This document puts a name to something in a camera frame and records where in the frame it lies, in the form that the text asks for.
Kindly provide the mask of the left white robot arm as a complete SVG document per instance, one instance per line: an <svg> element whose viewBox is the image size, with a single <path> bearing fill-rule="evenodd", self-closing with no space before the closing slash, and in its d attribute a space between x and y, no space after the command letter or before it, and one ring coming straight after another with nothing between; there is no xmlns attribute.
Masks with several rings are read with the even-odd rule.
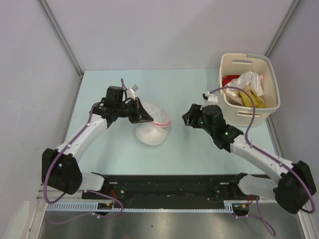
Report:
<svg viewBox="0 0 319 239"><path fill-rule="evenodd" d="M137 85L127 89L110 86L106 96L94 103L88 119L69 140L55 149L47 148L42 154L42 183L44 191L48 187L73 195L79 190L92 190L99 199L109 196L110 186L97 173L82 172L80 159L94 140L119 118L127 118L130 123L152 122L154 119L136 97Z"/></svg>

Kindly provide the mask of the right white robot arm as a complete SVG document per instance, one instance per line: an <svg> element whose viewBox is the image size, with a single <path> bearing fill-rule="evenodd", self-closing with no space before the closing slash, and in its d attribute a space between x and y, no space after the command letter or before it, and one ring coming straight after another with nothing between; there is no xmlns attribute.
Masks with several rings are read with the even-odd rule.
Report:
<svg viewBox="0 0 319 239"><path fill-rule="evenodd" d="M303 161L291 162L270 154L254 145L238 128L226 123L217 105L192 104L182 116L184 124L204 130L219 149L240 156L262 170L268 179L245 175L231 185L230 195L241 200L246 195L262 196L275 200L284 210L296 214L307 202L316 210L313 199L316 185L310 167Z"/></svg>

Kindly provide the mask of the white mesh laundry bag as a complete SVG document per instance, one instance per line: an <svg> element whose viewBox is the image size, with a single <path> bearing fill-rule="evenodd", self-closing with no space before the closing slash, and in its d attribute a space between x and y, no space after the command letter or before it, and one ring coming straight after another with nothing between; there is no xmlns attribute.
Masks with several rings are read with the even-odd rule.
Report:
<svg viewBox="0 0 319 239"><path fill-rule="evenodd" d="M160 145L167 137L168 129L171 126L171 117L163 108L153 103L144 102L142 106L154 120L138 126L136 136L144 144Z"/></svg>

